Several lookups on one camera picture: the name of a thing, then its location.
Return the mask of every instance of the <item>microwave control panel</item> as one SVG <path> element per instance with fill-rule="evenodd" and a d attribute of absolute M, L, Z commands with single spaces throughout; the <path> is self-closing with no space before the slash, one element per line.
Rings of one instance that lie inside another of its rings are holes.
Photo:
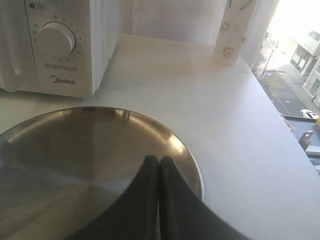
<path fill-rule="evenodd" d="M 90 0 L 25 0 L 40 92 L 92 94 Z"/>

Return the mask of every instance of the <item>microwave door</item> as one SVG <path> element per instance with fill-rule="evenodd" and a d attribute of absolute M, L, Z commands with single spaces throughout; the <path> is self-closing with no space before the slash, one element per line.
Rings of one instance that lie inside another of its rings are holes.
<path fill-rule="evenodd" d="M 0 88 L 39 92 L 24 0 L 0 0 Z"/>

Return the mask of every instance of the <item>road marking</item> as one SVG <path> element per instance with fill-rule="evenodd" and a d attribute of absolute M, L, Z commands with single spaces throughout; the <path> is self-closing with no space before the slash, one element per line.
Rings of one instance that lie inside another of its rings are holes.
<path fill-rule="evenodd" d="M 280 99 L 278 99 L 279 100 L 279 103 L 281 103 L 281 105 L 283 106 L 283 108 L 284 108 L 284 110 L 288 113 L 288 114 L 290 114 L 289 113 L 289 111 L 288 111 L 288 109 L 285 107 L 285 105 L 282 103 L 282 101 L 280 100 Z"/>

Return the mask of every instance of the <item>black object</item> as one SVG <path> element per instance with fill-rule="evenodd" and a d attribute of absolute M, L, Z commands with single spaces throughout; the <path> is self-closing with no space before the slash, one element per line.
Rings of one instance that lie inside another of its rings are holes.
<path fill-rule="evenodd" d="M 248 240 L 194 194 L 174 161 L 147 156 L 137 175 L 100 217 L 67 240 L 155 240 L 159 199 L 162 240 Z"/>
<path fill-rule="evenodd" d="M 154 240 L 159 160 L 147 156 L 124 193 L 101 216 L 66 240 Z"/>
<path fill-rule="evenodd" d="M 193 193 L 170 157 L 160 163 L 159 215 L 162 240 L 248 240 Z"/>

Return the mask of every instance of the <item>midea logo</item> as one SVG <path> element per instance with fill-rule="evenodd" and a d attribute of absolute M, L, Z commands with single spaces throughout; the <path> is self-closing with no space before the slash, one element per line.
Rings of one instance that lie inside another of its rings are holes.
<path fill-rule="evenodd" d="M 67 80 L 66 78 L 60 78 L 56 75 L 51 76 L 51 82 L 54 84 L 76 84 L 75 81 Z"/>

